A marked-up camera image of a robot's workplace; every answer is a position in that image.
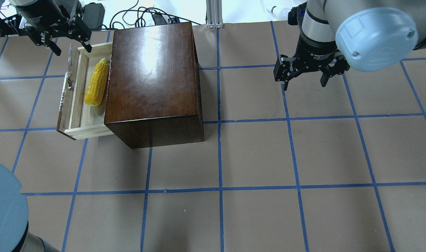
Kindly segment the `black idle gripper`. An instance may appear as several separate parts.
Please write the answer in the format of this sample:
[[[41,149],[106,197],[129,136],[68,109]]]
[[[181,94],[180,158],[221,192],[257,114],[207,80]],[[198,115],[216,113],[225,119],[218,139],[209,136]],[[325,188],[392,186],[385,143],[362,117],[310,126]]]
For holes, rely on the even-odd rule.
[[[299,35],[298,44],[293,57],[281,54],[277,57],[273,74],[276,82],[283,82],[283,90],[287,91],[289,82],[298,77],[300,70],[306,72],[321,71],[320,84],[325,87],[328,80],[335,75],[342,75],[350,69],[345,56],[337,51],[335,41],[319,42],[307,37],[304,33]]]

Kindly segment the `black gripper near drawer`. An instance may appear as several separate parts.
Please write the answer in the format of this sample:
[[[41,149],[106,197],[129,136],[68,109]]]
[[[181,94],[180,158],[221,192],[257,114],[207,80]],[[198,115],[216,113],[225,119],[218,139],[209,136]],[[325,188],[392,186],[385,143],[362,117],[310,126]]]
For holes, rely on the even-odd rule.
[[[50,35],[54,33],[69,35],[88,53],[92,52],[91,30],[79,17],[82,13],[79,0],[16,0],[15,9],[26,20],[22,31],[35,45],[45,46],[60,56],[62,50]]]

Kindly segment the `silver robot arm idle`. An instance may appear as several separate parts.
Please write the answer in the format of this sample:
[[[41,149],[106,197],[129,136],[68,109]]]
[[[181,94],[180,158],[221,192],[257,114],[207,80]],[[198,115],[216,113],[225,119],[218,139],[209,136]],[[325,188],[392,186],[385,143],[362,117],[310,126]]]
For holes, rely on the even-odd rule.
[[[91,29],[78,0],[69,9],[56,0],[10,3],[27,21],[23,31],[36,45],[59,56],[52,38],[67,37],[91,52]],[[426,48],[426,0],[302,0],[279,14],[300,32],[294,56],[279,56],[274,67],[274,80],[283,82],[284,90],[303,73],[322,72],[325,87],[350,68],[378,71]]]

